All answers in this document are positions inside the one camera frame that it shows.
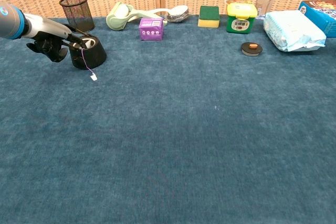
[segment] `blue box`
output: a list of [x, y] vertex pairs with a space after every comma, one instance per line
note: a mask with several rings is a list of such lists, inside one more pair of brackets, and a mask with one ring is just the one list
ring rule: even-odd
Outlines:
[[299, 10], [327, 37], [336, 37], [336, 0], [302, 1]]

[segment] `yellow container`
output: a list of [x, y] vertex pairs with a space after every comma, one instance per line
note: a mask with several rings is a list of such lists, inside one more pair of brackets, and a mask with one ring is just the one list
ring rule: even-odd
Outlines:
[[253, 4], [231, 3], [227, 6], [227, 25], [229, 33], [248, 34], [251, 31], [258, 11]]

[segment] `small purple box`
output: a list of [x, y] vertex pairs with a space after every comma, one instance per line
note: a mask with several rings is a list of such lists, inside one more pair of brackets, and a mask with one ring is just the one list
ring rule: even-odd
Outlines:
[[141, 40], [162, 40], [163, 19], [142, 18], [139, 25]]

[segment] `black mesh cup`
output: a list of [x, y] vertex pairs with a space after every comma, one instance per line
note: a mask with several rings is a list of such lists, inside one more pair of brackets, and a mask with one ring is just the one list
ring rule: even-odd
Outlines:
[[69, 25], [83, 32], [94, 29], [88, 0], [60, 0]]

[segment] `green and yellow sponge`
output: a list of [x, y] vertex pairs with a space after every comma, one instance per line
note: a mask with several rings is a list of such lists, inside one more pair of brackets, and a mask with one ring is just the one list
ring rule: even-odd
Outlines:
[[200, 8], [200, 15], [198, 17], [199, 27], [219, 27], [219, 7], [218, 6], [205, 6]]

